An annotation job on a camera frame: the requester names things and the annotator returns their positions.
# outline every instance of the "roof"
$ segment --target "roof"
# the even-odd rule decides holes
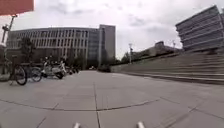
[[[48,27],[48,28],[31,28],[31,29],[22,29],[14,30],[11,32],[21,32],[21,31],[46,31],[46,30],[57,30],[57,29],[86,29],[86,30],[96,30],[98,28],[81,28],[81,27]]]
[[[214,6],[210,7],[210,8],[207,8],[207,9],[205,9],[205,10],[199,12],[199,13],[196,13],[195,15],[193,15],[193,16],[191,16],[191,17],[189,17],[189,18],[187,18],[187,19],[177,23],[176,26],[178,26],[178,25],[180,25],[180,24],[182,24],[182,23],[184,23],[184,22],[186,22],[186,21],[188,21],[188,20],[190,20],[190,19],[192,19],[194,17],[197,17],[197,16],[201,15],[202,13],[204,13],[204,12],[210,10],[210,9],[217,9],[218,10],[218,7],[216,5],[214,5]]]

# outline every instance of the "red sign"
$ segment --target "red sign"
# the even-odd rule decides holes
[[[0,0],[0,15],[15,15],[33,10],[33,0]]]

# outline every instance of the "building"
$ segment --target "building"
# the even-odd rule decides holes
[[[166,46],[166,45],[164,45],[163,41],[160,41],[160,42],[156,43],[154,47],[147,48],[140,52],[133,52],[132,58],[133,58],[133,60],[135,60],[135,59],[143,59],[143,58],[147,58],[147,57],[155,57],[155,56],[159,56],[159,55],[174,53],[179,50],[180,49]]]
[[[5,50],[5,46],[0,44],[0,63],[4,59],[4,50]]]
[[[222,16],[217,6],[212,6],[178,23],[176,30],[184,50],[222,47],[224,44]]]
[[[74,59],[84,58],[87,62],[115,58],[115,26],[100,25],[99,28],[40,28],[9,32],[8,54],[19,54],[19,40],[29,37],[36,50],[34,60],[46,56]]]
[[[223,24],[223,26],[224,26],[224,8],[222,9],[221,17],[222,17],[222,24]]]

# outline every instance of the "sky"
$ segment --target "sky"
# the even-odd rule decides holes
[[[34,11],[20,14],[12,30],[115,25],[116,56],[121,58],[130,43],[134,51],[158,41],[181,48],[175,24],[213,5],[221,12],[224,0],[34,0]],[[9,16],[0,16],[0,26],[9,22]]]

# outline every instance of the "motorcycle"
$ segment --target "motorcycle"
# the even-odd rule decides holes
[[[45,78],[47,78],[48,76],[56,76],[58,79],[62,79],[64,77],[63,70],[59,66],[54,67],[52,65],[49,65],[47,62],[44,63],[44,68],[41,74]]]

